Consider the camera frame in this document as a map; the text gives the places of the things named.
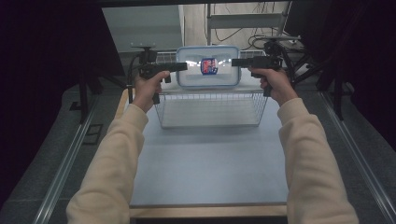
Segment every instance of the table surface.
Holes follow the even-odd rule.
[[[127,105],[125,91],[116,118]],[[131,216],[285,216],[288,188],[277,110],[268,99],[258,127],[162,129],[152,107]]]

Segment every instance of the person's right hand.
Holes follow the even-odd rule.
[[[272,86],[271,97],[277,101],[279,106],[282,106],[291,99],[298,98],[284,70],[277,72],[273,69],[251,67],[248,70],[254,74],[262,75],[260,81],[262,89],[264,89],[268,83]]]

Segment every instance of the person's left hand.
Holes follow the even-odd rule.
[[[135,78],[135,97],[132,104],[140,107],[147,113],[153,106],[152,96],[155,92],[161,92],[160,81],[170,75],[169,71],[162,71],[149,80],[143,79],[141,76]]]

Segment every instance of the hand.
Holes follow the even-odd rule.
[[[280,70],[279,72],[264,68],[249,68],[248,70],[254,74],[262,75],[262,79],[260,80],[260,87],[262,89],[264,89],[268,83],[273,87],[271,97],[277,101],[279,106],[282,106],[291,99],[298,98],[284,70]]]
[[[149,80],[145,80],[141,76],[136,76],[134,85],[135,97],[132,104],[137,105],[147,113],[154,104],[152,101],[154,93],[160,93],[162,91],[160,81],[168,77],[169,74],[169,71],[162,71]]]

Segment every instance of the sleeve cuff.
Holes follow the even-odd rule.
[[[146,113],[137,105],[133,104],[128,105],[128,108],[124,111],[120,119],[132,124],[141,132],[143,132],[149,122],[149,118]]]
[[[277,116],[280,118],[282,125],[291,119],[307,114],[309,114],[309,112],[303,103],[303,99],[301,98],[295,98],[287,101],[277,111]]]

